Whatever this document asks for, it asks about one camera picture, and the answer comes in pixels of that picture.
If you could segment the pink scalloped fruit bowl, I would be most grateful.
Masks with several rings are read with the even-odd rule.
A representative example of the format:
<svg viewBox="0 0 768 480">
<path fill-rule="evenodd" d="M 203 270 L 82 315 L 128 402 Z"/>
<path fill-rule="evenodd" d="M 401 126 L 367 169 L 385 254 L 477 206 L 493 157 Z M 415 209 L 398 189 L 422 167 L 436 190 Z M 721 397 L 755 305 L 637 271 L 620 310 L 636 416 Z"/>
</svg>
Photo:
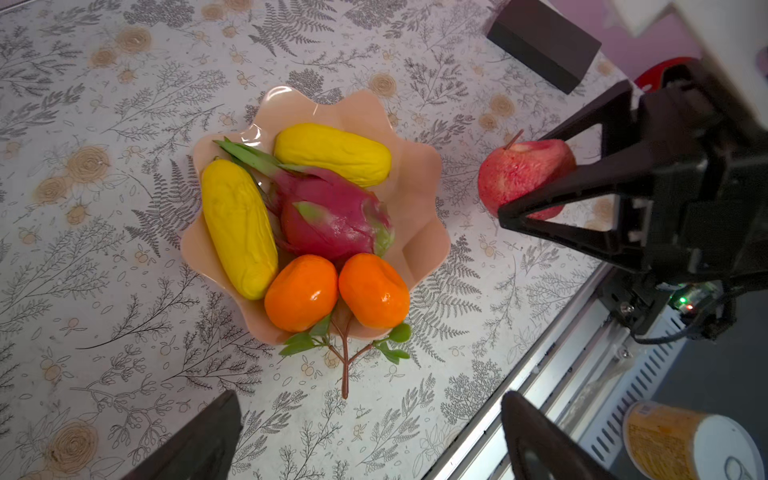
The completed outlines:
<svg viewBox="0 0 768 480">
<path fill-rule="evenodd" d="M 387 112 L 371 92 L 354 92 L 333 105 L 318 104 L 300 91 L 277 86 L 263 97 L 250 127 L 229 132 L 227 138 L 272 152 L 276 136 L 300 123 L 316 123 L 348 131 L 386 146 L 392 154 L 392 170 L 372 192 L 387 209 L 395 231 L 395 242 L 384 259 L 414 289 L 446 260 L 450 236 L 436 212 L 436 195 L 442 161 L 431 146 L 399 137 Z M 262 301 L 242 297 L 228 279 L 203 217 L 197 217 L 183 232 L 181 256 L 195 272 L 226 292 L 239 308 L 244 325 L 256 340 L 278 345 L 289 333 L 268 319 Z"/>
</svg>

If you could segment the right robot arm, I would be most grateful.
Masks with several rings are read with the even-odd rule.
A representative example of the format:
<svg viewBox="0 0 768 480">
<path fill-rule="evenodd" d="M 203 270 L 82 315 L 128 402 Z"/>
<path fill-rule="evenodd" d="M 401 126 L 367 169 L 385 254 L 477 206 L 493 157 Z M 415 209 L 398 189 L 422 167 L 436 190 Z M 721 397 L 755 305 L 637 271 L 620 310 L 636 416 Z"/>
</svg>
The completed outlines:
<svg viewBox="0 0 768 480">
<path fill-rule="evenodd" d="M 703 53 L 666 70 L 634 98 L 620 82 L 551 132 L 603 129 L 599 161 L 500 207 L 500 225 L 607 262 L 620 271 L 605 303 L 631 337 L 668 302 L 661 288 L 715 281 L 719 297 L 676 303 L 681 336 L 713 339 L 737 297 L 767 286 L 767 51 L 763 1 L 618 1 L 632 34 L 674 13 Z"/>
</svg>

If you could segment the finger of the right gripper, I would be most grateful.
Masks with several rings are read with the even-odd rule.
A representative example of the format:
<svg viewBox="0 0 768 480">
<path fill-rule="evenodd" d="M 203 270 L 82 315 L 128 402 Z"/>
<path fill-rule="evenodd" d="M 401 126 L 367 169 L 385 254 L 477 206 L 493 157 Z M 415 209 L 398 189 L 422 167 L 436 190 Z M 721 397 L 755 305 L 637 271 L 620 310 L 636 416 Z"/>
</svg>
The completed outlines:
<svg viewBox="0 0 768 480">
<path fill-rule="evenodd" d="M 503 205 L 502 228 L 516 231 L 590 255 L 631 272 L 646 272 L 658 259 L 652 243 L 652 207 L 636 207 L 654 193 L 654 156 L 647 142 L 639 142 L 591 165 L 577 169 L 533 192 Z M 533 214 L 555 206 L 616 195 L 620 199 L 615 226 L 591 230 L 550 221 Z"/>
<path fill-rule="evenodd" d="M 645 144 L 640 141 L 633 84 L 623 80 L 574 113 L 541 140 L 569 140 L 591 127 L 601 128 L 601 158 L 644 158 Z"/>
</svg>

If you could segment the aluminium rail frame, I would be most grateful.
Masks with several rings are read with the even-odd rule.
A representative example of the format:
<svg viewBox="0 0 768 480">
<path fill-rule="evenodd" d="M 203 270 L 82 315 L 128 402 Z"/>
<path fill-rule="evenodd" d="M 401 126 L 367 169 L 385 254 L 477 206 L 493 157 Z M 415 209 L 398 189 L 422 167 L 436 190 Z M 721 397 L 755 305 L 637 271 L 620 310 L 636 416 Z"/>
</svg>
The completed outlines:
<svg viewBox="0 0 768 480">
<path fill-rule="evenodd" d="M 629 408 L 651 399 L 684 348 L 639 345 L 608 318 L 598 298 L 610 267 L 600 265 L 427 471 L 428 479 L 510 479 L 501 398 L 522 395 L 602 467 L 624 449 Z"/>
</svg>

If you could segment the yellow paper cup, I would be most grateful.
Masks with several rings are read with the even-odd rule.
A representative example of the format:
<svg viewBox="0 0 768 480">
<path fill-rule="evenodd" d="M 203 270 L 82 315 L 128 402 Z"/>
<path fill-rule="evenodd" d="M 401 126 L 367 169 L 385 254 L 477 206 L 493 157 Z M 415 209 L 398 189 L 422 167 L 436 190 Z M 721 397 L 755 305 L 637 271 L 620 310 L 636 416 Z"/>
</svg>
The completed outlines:
<svg viewBox="0 0 768 480">
<path fill-rule="evenodd" d="M 652 401 L 633 404 L 623 440 L 634 466 L 649 479 L 765 479 L 751 435 L 735 420 Z"/>
</svg>

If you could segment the orange tangerines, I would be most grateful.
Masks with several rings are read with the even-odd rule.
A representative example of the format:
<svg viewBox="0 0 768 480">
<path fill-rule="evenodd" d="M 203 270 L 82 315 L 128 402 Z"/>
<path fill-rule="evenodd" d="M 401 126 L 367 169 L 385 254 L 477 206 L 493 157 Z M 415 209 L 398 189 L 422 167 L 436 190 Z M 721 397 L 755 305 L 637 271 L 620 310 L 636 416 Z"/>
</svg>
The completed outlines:
<svg viewBox="0 0 768 480">
<path fill-rule="evenodd" d="M 291 334 L 282 356 L 326 348 L 339 360 L 343 399 L 349 396 L 351 367 L 366 353 L 377 350 L 393 364 L 410 358 L 400 347 L 412 335 L 406 323 L 410 291 L 394 267 L 374 254 L 356 254 L 341 268 L 317 255 L 300 256 L 271 283 L 264 306 L 268 319 Z M 387 335 L 352 353 L 354 322 Z"/>
</svg>

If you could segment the red apple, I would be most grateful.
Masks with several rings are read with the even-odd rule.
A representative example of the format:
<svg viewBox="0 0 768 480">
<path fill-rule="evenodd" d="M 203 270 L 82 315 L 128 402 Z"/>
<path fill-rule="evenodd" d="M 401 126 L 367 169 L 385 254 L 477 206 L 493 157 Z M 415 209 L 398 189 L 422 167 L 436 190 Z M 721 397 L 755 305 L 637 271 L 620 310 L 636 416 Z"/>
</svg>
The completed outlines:
<svg viewBox="0 0 768 480">
<path fill-rule="evenodd" d="M 509 143 L 492 151 L 481 164 L 477 180 L 479 199 L 497 218 L 503 205 L 576 168 L 575 156 L 562 140 Z"/>
</svg>

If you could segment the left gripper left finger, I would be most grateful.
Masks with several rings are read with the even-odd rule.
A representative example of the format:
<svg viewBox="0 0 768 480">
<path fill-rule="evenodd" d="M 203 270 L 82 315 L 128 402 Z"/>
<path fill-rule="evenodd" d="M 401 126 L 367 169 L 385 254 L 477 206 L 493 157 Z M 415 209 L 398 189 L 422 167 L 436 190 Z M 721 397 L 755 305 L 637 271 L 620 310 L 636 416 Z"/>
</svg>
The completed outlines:
<svg viewBox="0 0 768 480">
<path fill-rule="evenodd" d="M 227 479 L 241 429 L 237 394 L 227 390 L 124 479 Z"/>
</svg>

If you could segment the pink dragon fruit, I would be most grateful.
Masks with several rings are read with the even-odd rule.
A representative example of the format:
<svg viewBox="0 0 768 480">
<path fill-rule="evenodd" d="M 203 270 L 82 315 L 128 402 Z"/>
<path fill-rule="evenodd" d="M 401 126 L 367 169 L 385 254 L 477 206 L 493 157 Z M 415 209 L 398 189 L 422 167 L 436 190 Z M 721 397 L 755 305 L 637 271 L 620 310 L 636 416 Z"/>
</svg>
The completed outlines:
<svg viewBox="0 0 768 480">
<path fill-rule="evenodd" d="M 372 192 L 328 169 L 284 164 L 227 138 L 216 144 L 271 180 L 267 207 L 280 220 L 284 250 L 341 265 L 357 254 L 382 257 L 394 244 L 394 225 Z"/>
</svg>

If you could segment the black flat pad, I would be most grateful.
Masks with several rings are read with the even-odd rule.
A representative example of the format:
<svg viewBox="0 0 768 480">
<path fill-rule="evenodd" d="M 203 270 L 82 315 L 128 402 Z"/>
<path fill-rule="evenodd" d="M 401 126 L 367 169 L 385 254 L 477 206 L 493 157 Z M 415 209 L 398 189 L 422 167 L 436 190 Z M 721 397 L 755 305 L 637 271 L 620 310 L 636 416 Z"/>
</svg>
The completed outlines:
<svg viewBox="0 0 768 480">
<path fill-rule="evenodd" d="M 487 38 L 565 94 L 582 82 L 601 42 L 538 0 L 511 0 Z"/>
</svg>

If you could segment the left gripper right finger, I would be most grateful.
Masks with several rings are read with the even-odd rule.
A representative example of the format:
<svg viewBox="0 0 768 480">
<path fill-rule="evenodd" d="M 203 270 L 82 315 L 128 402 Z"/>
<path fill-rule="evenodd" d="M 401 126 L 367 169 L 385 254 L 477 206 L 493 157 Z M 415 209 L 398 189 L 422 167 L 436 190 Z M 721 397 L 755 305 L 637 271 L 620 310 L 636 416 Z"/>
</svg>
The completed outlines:
<svg viewBox="0 0 768 480">
<path fill-rule="evenodd" d="M 515 479 L 615 479 L 519 392 L 502 397 L 501 419 Z"/>
</svg>

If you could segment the yellow fruit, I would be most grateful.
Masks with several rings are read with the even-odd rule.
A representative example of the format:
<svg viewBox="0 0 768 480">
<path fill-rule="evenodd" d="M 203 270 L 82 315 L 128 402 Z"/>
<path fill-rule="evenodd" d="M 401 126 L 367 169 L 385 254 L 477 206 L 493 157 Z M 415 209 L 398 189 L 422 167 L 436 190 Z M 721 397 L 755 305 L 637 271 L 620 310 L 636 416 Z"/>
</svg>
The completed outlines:
<svg viewBox="0 0 768 480">
<path fill-rule="evenodd" d="M 284 164 L 331 170 L 364 188 L 381 184 L 392 170 L 392 154 L 383 144 L 314 123 L 281 131 L 274 156 Z"/>
<path fill-rule="evenodd" d="M 215 158 L 202 172 L 202 210 L 221 265 L 236 291 L 264 298 L 278 273 L 268 211 L 250 174 Z"/>
</svg>

